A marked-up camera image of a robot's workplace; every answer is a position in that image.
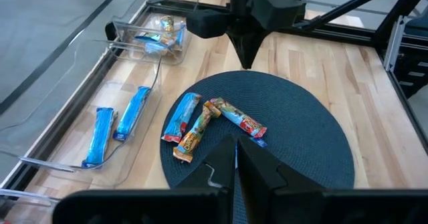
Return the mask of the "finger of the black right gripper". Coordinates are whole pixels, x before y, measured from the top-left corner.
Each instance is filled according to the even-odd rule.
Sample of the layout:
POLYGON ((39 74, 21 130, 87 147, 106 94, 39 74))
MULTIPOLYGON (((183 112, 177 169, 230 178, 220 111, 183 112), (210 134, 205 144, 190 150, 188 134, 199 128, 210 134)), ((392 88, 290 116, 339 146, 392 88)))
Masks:
POLYGON ((227 31, 227 36, 234 46, 234 49, 239 58, 241 67, 246 70, 247 62, 246 62, 246 56, 245 56, 245 48, 243 46, 243 40, 244 40, 243 35, 235 31, 227 31))
POLYGON ((269 31, 266 31, 264 29, 257 30, 254 32, 251 36, 251 43, 249 45, 249 60, 248 60, 248 69, 251 69, 254 59, 258 53, 258 50, 263 42, 263 40, 270 34, 269 31))

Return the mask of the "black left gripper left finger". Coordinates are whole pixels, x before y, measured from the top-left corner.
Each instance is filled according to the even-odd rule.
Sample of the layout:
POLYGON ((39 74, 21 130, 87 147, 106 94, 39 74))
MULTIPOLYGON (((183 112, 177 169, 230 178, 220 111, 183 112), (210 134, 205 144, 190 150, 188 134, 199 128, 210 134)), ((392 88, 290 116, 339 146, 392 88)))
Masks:
POLYGON ((177 188, 233 189, 236 144, 237 139, 234 135, 225 135, 197 168, 177 185, 177 188))

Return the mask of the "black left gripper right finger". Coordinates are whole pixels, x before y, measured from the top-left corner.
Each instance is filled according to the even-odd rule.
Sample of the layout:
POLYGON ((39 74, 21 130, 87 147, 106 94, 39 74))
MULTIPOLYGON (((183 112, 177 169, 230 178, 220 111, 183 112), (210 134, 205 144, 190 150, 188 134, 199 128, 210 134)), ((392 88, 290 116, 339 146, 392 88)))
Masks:
POLYGON ((260 197, 322 191, 324 187, 282 162, 247 136, 237 145, 241 187, 260 197))

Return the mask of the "orange-logo chewy granola bar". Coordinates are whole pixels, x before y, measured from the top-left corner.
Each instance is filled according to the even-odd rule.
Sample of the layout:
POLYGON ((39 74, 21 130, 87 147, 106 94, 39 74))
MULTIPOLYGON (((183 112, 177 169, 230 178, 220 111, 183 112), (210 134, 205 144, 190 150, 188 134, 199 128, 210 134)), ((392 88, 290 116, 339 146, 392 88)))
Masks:
POLYGON ((161 37, 162 37, 161 34, 144 32, 140 35, 136 35, 134 38, 144 43, 159 43, 161 40, 161 37))
POLYGON ((175 20, 170 15, 162 16, 160 19, 161 38, 160 42, 168 48, 181 51, 185 35, 186 25, 183 21, 175 23, 175 20))
POLYGON ((182 162, 190 163, 193 159, 193 152, 199 145, 208 123, 212 118, 218 118, 221 111, 210 101, 203 105, 201 115, 195 121, 193 127, 186 133, 180 143, 173 148, 173 156, 182 162))
POLYGON ((160 55, 169 55, 171 53, 170 49, 161 43, 146 42, 144 48, 147 53, 159 53, 160 55))

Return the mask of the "red-logo chewy granola bar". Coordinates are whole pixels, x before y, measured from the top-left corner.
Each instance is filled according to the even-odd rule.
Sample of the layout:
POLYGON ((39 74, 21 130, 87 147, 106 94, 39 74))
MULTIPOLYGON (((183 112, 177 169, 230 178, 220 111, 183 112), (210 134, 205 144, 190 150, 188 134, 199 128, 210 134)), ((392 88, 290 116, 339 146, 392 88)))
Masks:
POLYGON ((210 103, 218 108, 224 117, 232 121, 232 123, 236 124, 252 137, 261 138, 265 134, 267 130, 265 126, 243 113, 223 98, 212 98, 210 99, 210 103))

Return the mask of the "round dark woven placemat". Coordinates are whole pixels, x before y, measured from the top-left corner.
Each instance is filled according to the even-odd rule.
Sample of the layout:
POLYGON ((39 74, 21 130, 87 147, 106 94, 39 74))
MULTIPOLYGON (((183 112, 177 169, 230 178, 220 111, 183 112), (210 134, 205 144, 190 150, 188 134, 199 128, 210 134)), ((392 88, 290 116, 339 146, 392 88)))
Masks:
MULTIPOLYGON (((354 187, 354 162, 344 131, 331 113, 309 91, 283 78, 253 71, 232 71, 202 79, 186 89, 171 106, 161 135, 183 96, 202 95, 187 130, 201 114, 204 102, 223 98, 267 128, 262 139, 267 149, 324 187, 354 187)), ((160 140, 162 168, 169 187, 176 187, 226 134, 245 134, 224 116, 210 121, 191 163, 173 157, 177 144, 160 140)), ((235 176, 233 224, 247 224, 245 205, 235 176)))

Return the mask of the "blue snack bar left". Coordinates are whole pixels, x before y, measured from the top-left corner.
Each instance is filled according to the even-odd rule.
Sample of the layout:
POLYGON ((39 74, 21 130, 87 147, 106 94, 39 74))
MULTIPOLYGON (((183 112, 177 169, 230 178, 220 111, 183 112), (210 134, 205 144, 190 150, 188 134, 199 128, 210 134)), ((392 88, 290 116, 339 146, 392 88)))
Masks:
POLYGON ((201 95, 193 92, 186 93, 183 96, 161 136, 162 140, 180 143, 191 115, 200 99, 201 95))

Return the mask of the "black diagonal support beam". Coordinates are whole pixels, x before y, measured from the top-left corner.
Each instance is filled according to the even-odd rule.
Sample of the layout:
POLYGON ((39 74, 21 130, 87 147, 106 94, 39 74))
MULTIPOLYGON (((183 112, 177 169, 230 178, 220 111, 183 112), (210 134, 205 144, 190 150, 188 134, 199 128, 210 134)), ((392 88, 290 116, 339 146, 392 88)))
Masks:
POLYGON ((318 27, 321 27, 325 25, 326 23, 348 13, 349 11, 352 11, 356 9, 357 7, 360 7, 361 5, 364 5, 365 3, 368 3, 371 0, 350 0, 346 3, 336 7, 335 9, 321 15, 317 16, 316 18, 311 19, 309 22, 307 22, 305 25, 302 25, 300 29, 304 31, 312 31, 318 27))

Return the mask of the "clear plastic bin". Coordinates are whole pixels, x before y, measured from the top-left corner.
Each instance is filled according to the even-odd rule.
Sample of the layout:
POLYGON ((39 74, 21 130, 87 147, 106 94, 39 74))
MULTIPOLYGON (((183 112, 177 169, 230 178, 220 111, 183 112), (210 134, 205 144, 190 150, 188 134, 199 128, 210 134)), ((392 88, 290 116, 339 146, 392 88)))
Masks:
POLYGON ((126 4, 127 10, 112 17, 105 26, 106 37, 120 42, 124 48, 123 54, 132 60, 155 60, 162 63, 177 65, 181 63, 187 53, 192 34, 187 30, 186 16, 196 10, 199 0, 130 0, 126 4), (183 21, 186 25, 181 51, 170 49, 169 55, 147 53, 144 42, 134 37, 144 32, 162 34, 160 19, 170 15, 175 23, 183 21))
POLYGON ((65 79, 74 78, 80 68, 87 69, 86 77, 29 151, 17 156, 1 189, 113 189, 128 178, 161 102, 162 61, 132 60, 123 50, 120 42, 103 40, 85 41, 71 50, 65 79), (139 86, 151 92, 128 138, 115 140, 113 133, 139 86), (98 107, 111 107, 117 115, 104 162, 84 168, 98 107))
POLYGON ((0 219, 42 219, 51 214, 59 201, 47 195, 0 189, 0 219))

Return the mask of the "silver aluminium post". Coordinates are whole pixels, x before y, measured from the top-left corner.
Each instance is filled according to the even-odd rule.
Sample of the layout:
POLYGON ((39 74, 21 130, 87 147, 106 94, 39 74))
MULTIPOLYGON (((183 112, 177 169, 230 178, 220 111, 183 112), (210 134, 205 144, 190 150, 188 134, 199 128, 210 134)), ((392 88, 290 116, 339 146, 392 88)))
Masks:
POLYGON ((383 62, 384 69, 387 72, 393 72, 395 64, 397 62, 399 48, 403 38, 405 30, 405 21, 407 17, 405 15, 400 15, 397 21, 394 23, 391 36, 388 41, 388 47, 385 53, 385 60, 383 62))

